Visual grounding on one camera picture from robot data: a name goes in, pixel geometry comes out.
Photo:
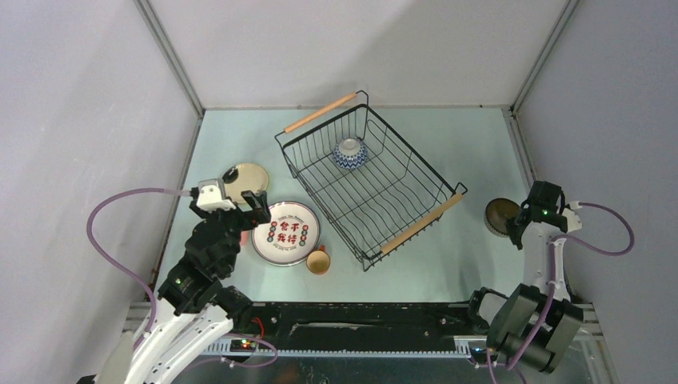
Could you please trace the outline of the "large pink cup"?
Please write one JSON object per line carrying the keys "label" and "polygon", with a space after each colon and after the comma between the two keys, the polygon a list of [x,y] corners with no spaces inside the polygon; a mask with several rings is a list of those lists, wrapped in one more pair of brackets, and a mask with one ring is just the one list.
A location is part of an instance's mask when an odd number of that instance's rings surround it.
{"label": "large pink cup", "polygon": [[241,246],[244,246],[248,242],[248,239],[249,239],[249,231],[242,231],[239,244]]}

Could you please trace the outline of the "dark brown glazed bowl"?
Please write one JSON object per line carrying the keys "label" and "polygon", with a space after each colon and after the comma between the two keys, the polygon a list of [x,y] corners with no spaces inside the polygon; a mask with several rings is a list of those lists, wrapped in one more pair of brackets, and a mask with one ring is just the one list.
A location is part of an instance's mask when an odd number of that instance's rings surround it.
{"label": "dark brown glazed bowl", "polygon": [[513,220],[520,212],[520,206],[507,198],[494,198],[484,211],[484,223],[486,228],[494,235],[507,238],[509,231],[507,222]]}

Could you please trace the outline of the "cream plate with plum blossom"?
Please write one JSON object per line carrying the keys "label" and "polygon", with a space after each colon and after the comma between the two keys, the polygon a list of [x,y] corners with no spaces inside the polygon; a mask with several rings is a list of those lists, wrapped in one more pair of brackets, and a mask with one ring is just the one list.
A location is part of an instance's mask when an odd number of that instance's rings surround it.
{"label": "cream plate with plum blossom", "polygon": [[246,204],[241,196],[243,191],[259,193],[268,188],[269,175],[266,170],[254,163],[240,163],[228,169],[221,177],[227,196],[238,205]]}

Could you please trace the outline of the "Just To Eat plate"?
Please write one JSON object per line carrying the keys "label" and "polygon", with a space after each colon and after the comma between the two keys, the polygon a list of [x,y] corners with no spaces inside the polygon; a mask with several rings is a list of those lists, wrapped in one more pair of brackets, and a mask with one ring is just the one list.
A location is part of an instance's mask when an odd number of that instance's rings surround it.
{"label": "Just To Eat plate", "polygon": [[299,202],[278,202],[269,208],[271,220],[251,232],[255,251],[275,266],[303,262],[315,250],[320,222],[315,213]]}

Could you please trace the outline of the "orange cup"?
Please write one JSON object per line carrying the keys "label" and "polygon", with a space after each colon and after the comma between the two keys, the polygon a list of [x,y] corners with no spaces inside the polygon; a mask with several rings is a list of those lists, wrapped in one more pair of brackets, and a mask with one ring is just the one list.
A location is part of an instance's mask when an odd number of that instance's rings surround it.
{"label": "orange cup", "polygon": [[326,252],[325,246],[319,246],[306,258],[306,267],[312,274],[322,275],[331,266],[331,257]]}

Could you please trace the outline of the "blue white patterned cup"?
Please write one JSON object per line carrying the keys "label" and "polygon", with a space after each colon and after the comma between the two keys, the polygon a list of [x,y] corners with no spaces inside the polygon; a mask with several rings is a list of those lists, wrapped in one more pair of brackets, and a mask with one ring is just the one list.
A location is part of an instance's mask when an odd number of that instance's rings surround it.
{"label": "blue white patterned cup", "polygon": [[346,138],[333,150],[333,161],[343,170],[355,170],[367,163],[369,154],[366,145],[359,138]]}

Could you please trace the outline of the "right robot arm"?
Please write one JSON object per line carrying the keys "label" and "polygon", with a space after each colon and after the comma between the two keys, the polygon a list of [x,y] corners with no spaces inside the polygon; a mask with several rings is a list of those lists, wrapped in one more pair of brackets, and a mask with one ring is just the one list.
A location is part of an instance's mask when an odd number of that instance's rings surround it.
{"label": "right robot arm", "polygon": [[561,187],[535,181],[521,204],[489,202],[484,220],[491,233],[523,251],[524,277],[510,295],[474,291],[465,324],[487,335],[487,347],[503,354],[506,366],[522,363],[551,374],[584,320],[567,291],[563,257],[564,237],[581,228],[580,218],[565,205]]}

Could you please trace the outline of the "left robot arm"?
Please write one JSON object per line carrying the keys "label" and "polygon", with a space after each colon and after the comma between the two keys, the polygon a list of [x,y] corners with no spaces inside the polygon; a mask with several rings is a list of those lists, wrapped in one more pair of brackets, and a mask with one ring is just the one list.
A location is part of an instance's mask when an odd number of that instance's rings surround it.
{"label": "left robot arm", "polygon": [[[190,209],[201,221],[185,244],[185,253],[156,291],[115,260],[94,237],[97,214],[118,199],[153,192],[190,197]],[[96,374],[80,383],[171,383],[210,344],[228,334],[243,333],[253,322],[252,301],[222,280],[234,271],[241,235],[271,221],[266,191],[241,193],[249,205],[242,210],[222,192],[139,188],[100,202],[86,222],[93,248],[112,266],[135,280],[150,299],[150,310],[136,331],[122,334],[114,351]]]}

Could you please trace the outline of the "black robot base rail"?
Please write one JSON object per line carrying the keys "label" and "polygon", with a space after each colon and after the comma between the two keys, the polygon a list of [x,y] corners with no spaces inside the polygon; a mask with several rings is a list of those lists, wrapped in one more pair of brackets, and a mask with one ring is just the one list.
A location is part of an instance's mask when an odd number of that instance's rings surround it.
{"label": "black robot base rail", "polygon": [[469,302],[256,302],[234,333],[261,336],[281,353],[460,353],[489,322]]}

